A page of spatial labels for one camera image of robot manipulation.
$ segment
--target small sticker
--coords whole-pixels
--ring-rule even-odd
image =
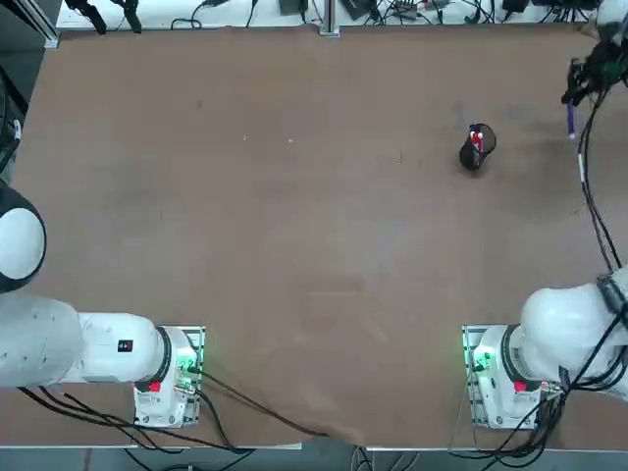
[[[118,340],[118,352],[126,353],[133,351],[133,340]]]

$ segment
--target metal frame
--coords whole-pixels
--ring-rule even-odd
[[[484,409],[484,401],[480,393],[478,380],[471,375],[471,365],[473,361],[471,355],[476,346],[480,343],[482,335],[490,326],[487,325],[464,325],[462,326],[462,349],[464,351],[464,368],[467,374],[467,397],[471,406],[471,422],[481,427],[488,427],[489,420]]]
[[[340,37],[340,27],[336,21],[336,0],[325,0],[325,15],[320,34],[326,37]]]
[[[43,47],[56,49],[59,46],[59,31],[57,31],[46,14],[43,13],[36,0],[13,0],[13,2],[24,12],[37,31],[44,37]]]

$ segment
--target red marker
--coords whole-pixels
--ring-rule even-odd
[[[484,150],[484,136],[481,132],[471,131],[469,132],[469,137],[471,138],[471,143],[475,147],[479,153],[482,153]]]

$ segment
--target table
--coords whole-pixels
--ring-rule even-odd
[[[336,438],[447,447],[461,326],[517,322],[535,289],[603,269],[559,103],[568,60],[593,44],[554,26],[64,38],[18,156],[15,187],[49,234],[29,289],[205,325],[210,371]],[[622,256],[627,104],[613,90],[591,163]],[[457,162],[472,122],[497,134],[481,177]],[[132,415],[129,386],[75,390]],[[305,440],[212,395],[236,443]],[[124,441],[0,397],[2,445]],[[627,419],[614,399],[574,394],[551,446],[628,449]],[[216,439],[207,417],[183,431]]]

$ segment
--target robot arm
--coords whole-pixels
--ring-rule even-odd
[[[46,231],[37,210],[0,185],[0,388],[61,383],[133,383],[135,417],[180,427],[197,404],[199,355],[182,329],[126,313],[77,313],[61,301],[21,295],[43,264]]]
[[[603,0],[598,8],[600,42],[584,60],[573,60],[563,104],[578,106],[592,93],[601,93],[628,79],[628,1]]]

